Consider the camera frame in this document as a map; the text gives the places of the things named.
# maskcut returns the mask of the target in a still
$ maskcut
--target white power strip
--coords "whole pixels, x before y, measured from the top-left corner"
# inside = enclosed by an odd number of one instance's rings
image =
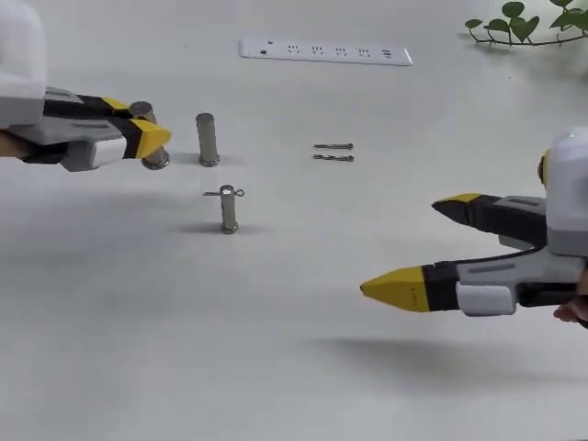
[[[413,65],[413,59],[404,48],[312,43],[295,40],[241,40],[239,41],[239,55],[244,58],[267,58],[270,60]]]

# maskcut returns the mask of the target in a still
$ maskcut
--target metal pin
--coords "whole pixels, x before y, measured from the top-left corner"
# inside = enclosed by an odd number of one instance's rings
[[[314,159],[324,159],[326,161],[348,161],[349,163],[352,163],[356,159],[352,155],[334,156],[332,154],[314,154],[312,157]]]
[[[314,144],[315,149],[353,150],[351,142],[347,144]]]
[[[153,124],[157,124],[153,106],[147,101],[136,101],[129,106],[129,113],[136,119],[145,119]],[[164,147],[160,147],[155,152],[141,159],[143,166],[150,170],[161,170],[169,165],[169,153]]]
[[[233,186],[222,186],[219,191],[207,191],[204,196],[220,196],[220,211],[222,225],[220,230],[225,234],[234,234],[239,229],[235,213],[235,196],[239,198],[245,195],[240,188]]]
[[[217,151],[217,136],[214,129],[214,117],[210,113],[196,116],[200,156],[198,160],[205,167],[214,167],[221,161]]]

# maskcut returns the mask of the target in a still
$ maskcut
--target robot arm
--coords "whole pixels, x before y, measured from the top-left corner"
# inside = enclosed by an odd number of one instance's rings
[[[6,132],[3,156],[61,164],[71,172],[161,158],[171,138],[153,113],[138,115],[117,99],[48,87],[40,18],[32,7],[10,0],[0,1],[0,130]]]
[[[586,170],[588,129],[574,129],[541,160],[545,198],[465,194],[437,201],[433,208],[451,220],[523,251],[398,269],[361,290],[407,311],[460,310],[474,317],[570,302],[588,258]]]

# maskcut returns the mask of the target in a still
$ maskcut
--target yellow fingertip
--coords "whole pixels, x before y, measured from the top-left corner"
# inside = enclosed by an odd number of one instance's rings
[[[421,266],[391,271],[363,283],[360,289],[366,297],[402,310],[430,311]]]
[[[451,198],[439,199],[436,203],[455,201],[467,204],[468,202],[471,202],[472,200],[474,200],[475,198],[479,198],[480,196],[480,193],[464,193],[463,195],[452,196]]]
[[[102,98],[102,100],[115,110],[126,110],[129,108],[125,103],[118,101],[115,98]]]
[[[141,141],[137,148],[138,158],[149,156],[172,139],[172,133],[157,124],[145,119],[132,119],[131,121],[141,129]]]

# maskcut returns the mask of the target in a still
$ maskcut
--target gray gripper body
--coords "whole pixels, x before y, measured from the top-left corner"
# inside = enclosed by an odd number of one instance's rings
[[[72,92],[56,87],[47,87],[46,98],[54,101],[82,103],[83,101]],[[0,130],[11,126],[32,126],[39,124],[45,108],[44,99],[0,97]]]
[[[515,209],[517,211],[526,211],[528,213],[537,214],[542,218],[545,218],[546,214],[545,198],[530,196],[507,196],[506,198],[502,198],[498,202],[495,202],[494,205]],[[516,250],[530,250],[533,247],[531,243],[526,243],[519,239],[501,234],[498,236],[498,241],[500,244],[508,246],[509,248],[514,248]]]
[[[61,164],[71,172],[122,160],[127,143],[120,130],[106,120],[43,117],[39,124],[11,126],[7,131],[39,146],[69,144]]]
[[[552,254],[547,247],[465,261],[457,265],[458,305],[469,316],[514,314],[520,284],[575,285],[585,265],[582,257]]]
[[[106,120],[43,117],[39,124],[12,126],[8,132],[38,145],[82,141],[92,144],[121,138],[120,130]]]

